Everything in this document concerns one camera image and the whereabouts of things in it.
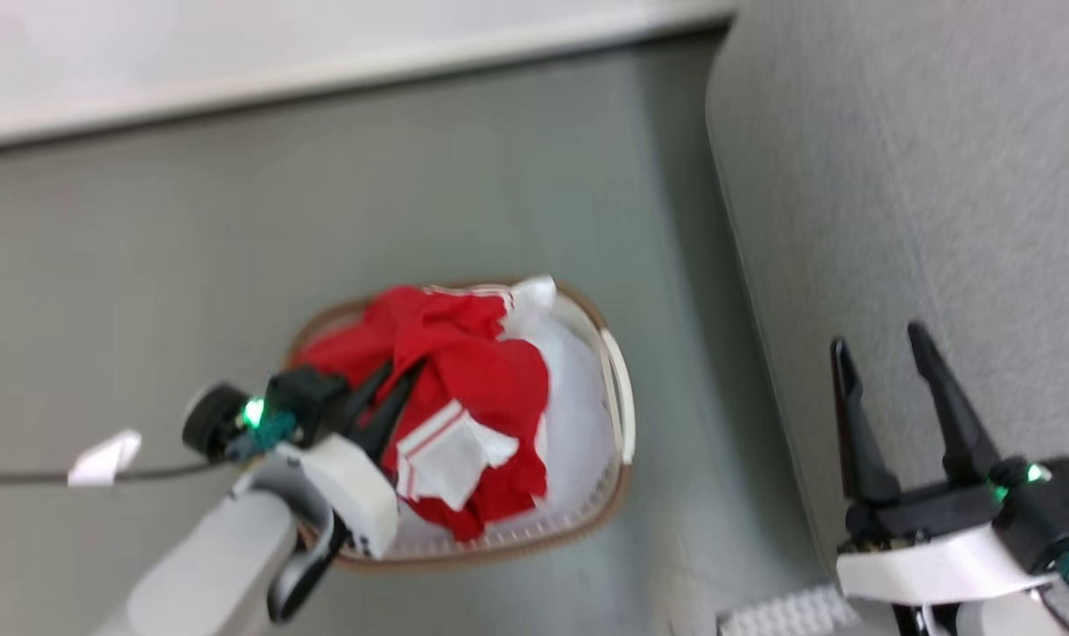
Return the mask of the grey fabric sofa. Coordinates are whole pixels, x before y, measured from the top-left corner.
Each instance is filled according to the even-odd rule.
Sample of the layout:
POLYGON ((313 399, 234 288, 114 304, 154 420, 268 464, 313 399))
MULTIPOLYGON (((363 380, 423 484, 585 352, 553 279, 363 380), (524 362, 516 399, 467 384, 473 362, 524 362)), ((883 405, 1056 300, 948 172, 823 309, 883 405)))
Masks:
POLYGON ((1069 0, 741 0, 707 108, 825 571, 834 337, 907 487, 944 475, 912 321, 1005 456, 1069 455, 1069 0))

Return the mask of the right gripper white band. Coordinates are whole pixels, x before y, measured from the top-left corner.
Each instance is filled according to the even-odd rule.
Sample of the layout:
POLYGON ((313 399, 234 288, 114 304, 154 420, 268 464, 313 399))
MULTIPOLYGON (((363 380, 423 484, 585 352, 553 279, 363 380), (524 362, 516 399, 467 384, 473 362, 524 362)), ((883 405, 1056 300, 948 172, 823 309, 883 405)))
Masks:
MULTIPOLYGON (((988 479, 1002 455, 966 391, 921 322, 907 324, 915 370, 928 386, 944 440, 948 481, 988 479)), ((934 486, 902 494, 876 443, 862 404, 863 383, 842 337, 830 342, 835 419, 849 539, 835 576, 846 598, 893 605, 980 602, 1054 579, 1016 563, 990 522, 1000 505, 983 486, 934 486)))

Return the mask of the white laundry basket brown rim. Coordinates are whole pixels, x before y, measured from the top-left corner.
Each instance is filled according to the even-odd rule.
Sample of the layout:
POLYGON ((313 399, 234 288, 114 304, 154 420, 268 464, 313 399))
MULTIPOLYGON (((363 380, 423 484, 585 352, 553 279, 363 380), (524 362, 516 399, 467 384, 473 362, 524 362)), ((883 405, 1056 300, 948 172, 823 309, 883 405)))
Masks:
POLYGON ((594 532, 615 516, 630 484, 636 444, 636 413, 630 371, 619 343, 594 303, 575 286, 562 283, 558 289, 563 297, 556 300, 552 315, 566 323, 566 328, 579 337, 584 347, 595 354, 600 361, 600 413, 604 431, 611 434, 614 447, 587 460, 588 467, 599 468, 600 471, 594 486, 572 488, 572 494, 579 495, 580 501, 566 505, 563 511, 538 511, 522 515, 520 519, 505 522, 497 530, 489 530, 485 538, 471 542, 441 538, 438 531, 427 531, 424 523, 409 522, 408 534, 405 538, 399 536, 382 558, 366 556, 360 549, 344 548, 337 560, 339 567, 412 571, 503 561, 566 546, 594 532))

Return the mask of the red garment with white stripes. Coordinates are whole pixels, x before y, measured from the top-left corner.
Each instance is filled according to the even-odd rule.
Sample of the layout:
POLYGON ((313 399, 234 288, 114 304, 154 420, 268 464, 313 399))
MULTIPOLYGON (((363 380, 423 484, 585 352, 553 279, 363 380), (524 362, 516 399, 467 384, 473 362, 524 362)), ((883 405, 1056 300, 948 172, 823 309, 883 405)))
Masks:
POLYGON ((392 286, 359 322, 308 339, 291 356, 293 366, 353 385, 390 363, 379 398, 419 369, 379 464, 414 514, 459 542, 547 494, 540 434, 549 371, 534 344, 505 337, 515 303, 501 285, 392 286))

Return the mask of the white wall baseboard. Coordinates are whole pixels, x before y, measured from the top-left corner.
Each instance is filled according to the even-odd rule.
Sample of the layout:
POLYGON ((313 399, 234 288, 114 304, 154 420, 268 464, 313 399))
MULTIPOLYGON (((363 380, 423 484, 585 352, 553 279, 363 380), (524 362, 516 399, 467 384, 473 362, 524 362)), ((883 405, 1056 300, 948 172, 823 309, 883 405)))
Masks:
POLYGON ((0 148, 712 27, 744 0, 0 0, 0 148))

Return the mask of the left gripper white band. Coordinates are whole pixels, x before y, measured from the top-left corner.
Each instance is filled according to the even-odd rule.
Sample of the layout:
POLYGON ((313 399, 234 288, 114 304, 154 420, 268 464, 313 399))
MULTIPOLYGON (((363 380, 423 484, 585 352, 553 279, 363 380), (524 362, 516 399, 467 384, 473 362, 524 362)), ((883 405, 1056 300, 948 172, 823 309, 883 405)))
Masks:
MULTIPOLYGON (((398 532, 398 495, 374 460, 382 460, 393 438, 427 360, 412 364, 392 385, 389 394, 370 410, 361 426, 361 447, 338 434, 328 435, 300 452, 301 470, 330 505, 361 553, 382 559, 398 532)), ((353 388, 344 402, 344 434, 351 434, 375 403, 379 389, 393 371, 386 360, 368 379, 353 388)))

